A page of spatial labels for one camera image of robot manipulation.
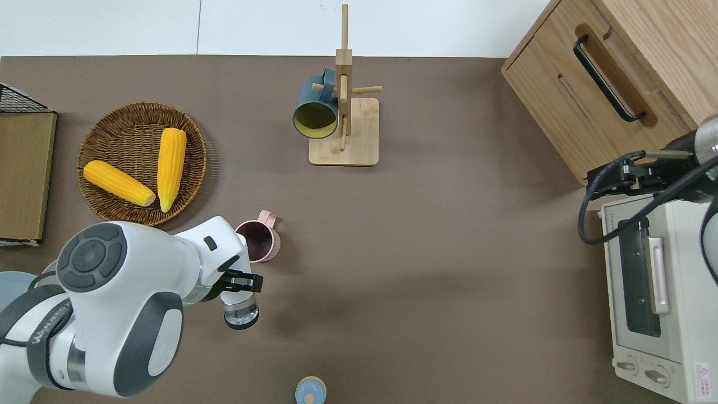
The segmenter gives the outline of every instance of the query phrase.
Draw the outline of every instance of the warning label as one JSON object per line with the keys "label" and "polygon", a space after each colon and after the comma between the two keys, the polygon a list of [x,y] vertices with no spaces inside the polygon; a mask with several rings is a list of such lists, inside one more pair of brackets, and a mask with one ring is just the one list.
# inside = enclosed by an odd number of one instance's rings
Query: warning label
{"label": "warning label", "polygon": [[711,375],[707,363],[695,364],[696,374],[696,396],[698,398],[710,398],[711,392]]}

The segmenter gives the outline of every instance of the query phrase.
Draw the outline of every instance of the oven door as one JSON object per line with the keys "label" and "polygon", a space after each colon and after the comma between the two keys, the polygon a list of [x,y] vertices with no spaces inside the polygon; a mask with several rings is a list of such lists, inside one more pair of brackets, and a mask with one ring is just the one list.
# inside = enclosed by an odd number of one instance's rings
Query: oven door
{"label": "oven door", "polygon": [[[606,207],[605,231],[622,226],[651,199],[631,198]],[[671,256],[672,241],[666,210],[659,206],[605,248],[614,343],[681,363],[678,319],[672,308],[676,289],[671,276],[678,269]]]}

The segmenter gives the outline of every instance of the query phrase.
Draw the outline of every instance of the oven handle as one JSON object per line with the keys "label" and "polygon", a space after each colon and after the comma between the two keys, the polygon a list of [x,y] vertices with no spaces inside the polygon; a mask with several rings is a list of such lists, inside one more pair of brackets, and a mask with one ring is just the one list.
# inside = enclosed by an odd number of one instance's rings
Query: oven handle
{"label": "oven handle", "polygon": [[663,239],[648,237],[648,289],[651,292],[651,311],[653,314],[671,312],[668,304],[666,286],[666,266],[663,262]]}

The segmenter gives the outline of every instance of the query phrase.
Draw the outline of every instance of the mug handle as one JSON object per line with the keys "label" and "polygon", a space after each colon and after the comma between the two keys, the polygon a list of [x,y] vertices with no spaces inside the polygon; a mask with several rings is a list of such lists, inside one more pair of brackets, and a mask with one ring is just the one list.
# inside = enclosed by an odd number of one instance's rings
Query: mug handle
{"label": "mug handle", "polygon": [[336,80],[337,73],[333,69],[325,68],[324,74],[322,74],[322,85],[324,88],[322,89],[322,93],[319,95],[319,100],[321,102],[328,103],[332,98],[332,95],[334,94],[334,87],[337,83]]}
{"label": "mug handle", "polygon": [[261,211],[259,212],[259,217],[257,218],[257,221],[260,221],[261,223],[264,223],[268,227],[274,228],[274,222],[276,220],[276,215],[273,214],[270,211]]}

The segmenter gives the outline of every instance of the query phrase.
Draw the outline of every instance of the wire basket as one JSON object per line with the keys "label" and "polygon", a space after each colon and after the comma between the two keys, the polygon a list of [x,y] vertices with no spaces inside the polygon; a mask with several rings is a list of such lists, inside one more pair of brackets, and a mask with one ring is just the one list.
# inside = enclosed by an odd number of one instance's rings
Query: wire basket
{"label": "wire basket", "polygon": [[[93,185],[83,176],[87,163],[102,160],[156,193],[159,141],[162,131],[169,127],[187,134],[179,193],[169,212],[162,212],[159,198],[150,206],[137,206]],[[197,195],[207,171],[207,147],[199,128],[184,112],[158,102],[138,102],[110,112],[95,124],[80,148],[76,168],[80,192],[99,217],[156,226],[178,215]]]}
{"label": "wire basket", "polygon": [[46,106],[30,98],[17,88],[0,83],[0,113],[52,112]]}

